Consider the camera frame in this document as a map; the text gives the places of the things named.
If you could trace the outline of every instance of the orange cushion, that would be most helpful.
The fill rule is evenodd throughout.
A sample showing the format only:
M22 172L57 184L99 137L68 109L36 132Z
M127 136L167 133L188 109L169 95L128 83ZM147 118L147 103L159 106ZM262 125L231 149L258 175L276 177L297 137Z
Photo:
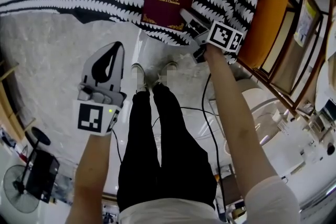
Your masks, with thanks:
M258 0L256 12L238 57L249 67L260 67L271 50L288 0Z

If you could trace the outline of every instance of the black speaker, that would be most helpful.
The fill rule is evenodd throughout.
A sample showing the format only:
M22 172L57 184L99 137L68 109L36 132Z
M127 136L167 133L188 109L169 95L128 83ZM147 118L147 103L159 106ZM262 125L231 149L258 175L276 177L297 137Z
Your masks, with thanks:
M59 168L59 162L48 152L36 150L32 159L26 190L37 199L49 203L52 188Z

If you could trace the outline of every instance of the white sleeve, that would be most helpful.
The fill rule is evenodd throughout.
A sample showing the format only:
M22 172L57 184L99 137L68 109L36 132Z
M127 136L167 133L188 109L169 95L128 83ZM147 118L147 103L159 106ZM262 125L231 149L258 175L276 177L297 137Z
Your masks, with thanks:
M300 206L279 176L269 177L246 195L247 224L299 224Z

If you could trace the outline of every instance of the person's left arm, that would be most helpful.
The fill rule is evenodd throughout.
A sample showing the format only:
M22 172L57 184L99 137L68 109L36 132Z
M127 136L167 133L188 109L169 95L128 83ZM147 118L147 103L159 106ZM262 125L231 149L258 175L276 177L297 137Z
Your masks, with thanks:
M66 224L102 223L101 197L109 170L111 135L91 135L78 165Z

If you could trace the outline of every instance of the gold corner ornament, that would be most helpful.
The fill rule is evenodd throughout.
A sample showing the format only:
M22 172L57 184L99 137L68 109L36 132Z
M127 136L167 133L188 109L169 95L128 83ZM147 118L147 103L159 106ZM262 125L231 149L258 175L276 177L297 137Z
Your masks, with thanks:
M168 25L169 28L180 30L180 31L182 31L183 26L184 26L184 23L181 23L181 25Z
M145 22L147 22L147 23L155 24L156 25L156 22L154 20L152 20L152 19L147 18L146 14L143 15L142 20L145 21Z

